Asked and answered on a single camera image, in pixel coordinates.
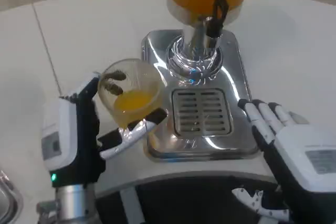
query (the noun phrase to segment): drip tray grate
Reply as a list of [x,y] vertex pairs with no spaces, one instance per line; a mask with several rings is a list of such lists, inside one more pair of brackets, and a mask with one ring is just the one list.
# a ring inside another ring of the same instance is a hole
[[231,131],[220,89],[176,89],[172,94],[175,131],[182,137],[227,135]]

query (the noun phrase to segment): glass rim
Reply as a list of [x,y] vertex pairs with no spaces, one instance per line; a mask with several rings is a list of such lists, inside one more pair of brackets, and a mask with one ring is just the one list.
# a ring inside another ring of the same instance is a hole
[[[162,81],[161,76],[158,73],[158,70],[154,66],[150,65],[148,62],[143,61],[143,60],[141,60],[139,58],[127,58],[127,59],[118,60],[118,61],[112,63],[107,69],[105,69],[104,72],[101,74],[100,77],[102,77],[105,73],[107,73],[109,71],[109,69],[112,68],[113,66],[115,66],[115,65],[117,65],[119,63],[125,62],[125,61],[135,61],[135,62],[140,62],[140,63],[144,63],[145,65],[148,65],[150,68],[153,68],[153,70],[155,70],[155,72],[160,77],[160,81]],[[137,112],[139,112],[141,110],[144,110],[144,109],[148,108],[150,105],[152,105],[157,100],[157,98],[158,98],[158,96],[159,96],[160,93],[161,93],[161,88],[160,88],[160,84],[159,84],[159,87],[158,87],[155,95],[153,96],[153,98],[151,99],[151,101],[148,102],[145,106],[142,106],[141,108],[138,108],[138,109],[135,109],[135,110],[128,110],[128,111],[121,111],[121,110],[113,108],[113,106],[112,106],[111,111],[113,113],[117,113],[117,114],[132,114],[132,113],[137,113]],[[109,108],[109,106],[105,105],[104,99],[101,97],[100,92],[98,92],[98,96],[99,96],[100,100],[102,101],[103,105],[105,107]]]

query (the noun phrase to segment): chrome dispenser base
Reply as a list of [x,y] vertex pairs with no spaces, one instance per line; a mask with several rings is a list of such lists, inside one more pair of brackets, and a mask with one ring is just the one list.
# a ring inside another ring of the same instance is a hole
[[239,99],[249,99],[249,92],[236,37],[223,31],[219,47],[223,65],[215,78],[186,82],[167,66],[171,43],[181,35],[181,30],[158,30],[142,41],[142,59],[159,71],[165,85],[162,105],[169,113],[148,137],[146,151],[167,161],[244,158],[256,153],[251,126],[237,106]]

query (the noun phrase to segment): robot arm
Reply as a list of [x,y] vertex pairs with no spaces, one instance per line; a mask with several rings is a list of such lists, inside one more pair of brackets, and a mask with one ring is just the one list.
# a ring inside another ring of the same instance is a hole
[[100,223],[93,185],[105,171],[106,159],[144,138],[167,116],[159,108],[127,129],[115,129],[97,139],[99,119],[92,98],[99,78],[93,73],[76,91],[45,108],[41,147],[57,204],[38,204],[42,224],[49,223],[52,211],[57,223]]
[[279,183],[290,212],[260,206],[262,192],[250,197],[242,188],[234,195],[261,215],[295,223],[332,224],[336,220],[336,138],[310,124],[297,124],[276,103],[240,100],[265,161]]

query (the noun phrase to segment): green led light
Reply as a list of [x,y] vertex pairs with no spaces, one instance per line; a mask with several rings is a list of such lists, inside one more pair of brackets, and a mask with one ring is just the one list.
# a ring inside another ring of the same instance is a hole
[[51,181],[55,181],[56,180],[56,173],[52,174],[51,176]]

